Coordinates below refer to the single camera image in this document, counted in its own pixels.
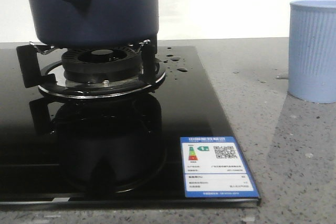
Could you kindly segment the light blue ribbed cup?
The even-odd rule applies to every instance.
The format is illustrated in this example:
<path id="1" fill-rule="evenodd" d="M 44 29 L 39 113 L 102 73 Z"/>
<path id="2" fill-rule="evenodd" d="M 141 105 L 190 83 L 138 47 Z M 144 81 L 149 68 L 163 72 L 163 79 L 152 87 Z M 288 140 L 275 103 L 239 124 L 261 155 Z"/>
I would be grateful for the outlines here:
<path id="1" fill-rule="evenodd" d="M 335 102 L 335 1 L 290 4 L 288 92 L 314 103 Z"/>

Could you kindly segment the black pot support grate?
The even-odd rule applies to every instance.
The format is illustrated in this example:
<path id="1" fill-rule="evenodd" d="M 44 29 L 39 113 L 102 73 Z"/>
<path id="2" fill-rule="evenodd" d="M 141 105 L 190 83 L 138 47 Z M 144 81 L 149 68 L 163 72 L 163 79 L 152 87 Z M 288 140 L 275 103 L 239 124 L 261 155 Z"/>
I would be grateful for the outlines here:
<path id="1" fill-rule="evenodd" d="M 16 51 L 24 86 L 27 88 L 37 86 L 42 93 L 47 95 L 66 99 L 86 100 L 121 97 L 156 89 L 165 79 L 165 65 L 155 56 L 157 52 L 156 46 L 149 40 L 145 40 L 139 43 L 136 48 L 133 46 L 124 47 L 128 47 L 132 51 L 141 54 L 139 73 L 124 80 L 104 80 L 102 83 L 80 83 L 66 79 L 62 60 L 41 69 L 37 55 L 51 53 L 55 50 L 52 46 L 36 45 L 31 42 L 29 45 L 17 47 Z"/>

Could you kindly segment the dark blue cooking pot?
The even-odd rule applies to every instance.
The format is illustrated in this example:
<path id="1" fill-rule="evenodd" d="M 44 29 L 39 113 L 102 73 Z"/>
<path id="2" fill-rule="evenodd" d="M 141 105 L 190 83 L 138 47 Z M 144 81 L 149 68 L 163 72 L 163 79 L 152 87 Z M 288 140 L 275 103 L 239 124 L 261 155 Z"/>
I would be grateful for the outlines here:
<path id="1" fill-rule="evenodd" d="M 29 0 L 37 38 L 60 48 L 125 45 L 155 37 L 158 0 Z"/>

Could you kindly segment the blue energy label sticker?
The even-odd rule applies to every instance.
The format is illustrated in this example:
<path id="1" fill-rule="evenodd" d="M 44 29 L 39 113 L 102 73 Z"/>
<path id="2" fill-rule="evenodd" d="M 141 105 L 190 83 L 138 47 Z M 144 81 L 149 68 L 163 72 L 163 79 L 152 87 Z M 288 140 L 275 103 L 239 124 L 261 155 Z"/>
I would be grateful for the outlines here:
<path id="1" fill-rule="evenodd" d="M 180 142 L 185 197 L 259 198 L 233 136 L 185 136 Z"/>

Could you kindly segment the black glass gas stove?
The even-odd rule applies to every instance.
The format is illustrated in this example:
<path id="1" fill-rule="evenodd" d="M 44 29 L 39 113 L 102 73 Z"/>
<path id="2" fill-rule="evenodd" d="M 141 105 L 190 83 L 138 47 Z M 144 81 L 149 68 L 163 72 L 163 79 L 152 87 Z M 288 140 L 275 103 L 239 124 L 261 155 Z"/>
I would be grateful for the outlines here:
<path id="1" fill-rule="evenodd" d="M 256 206 L 187 198 L 180 138 L 233 136 L 197 51 L 160 47 L 166 77 L 131 97 L 62 101 L 25 88 L 16 47 L 1 50 L 1 207 Z"/>

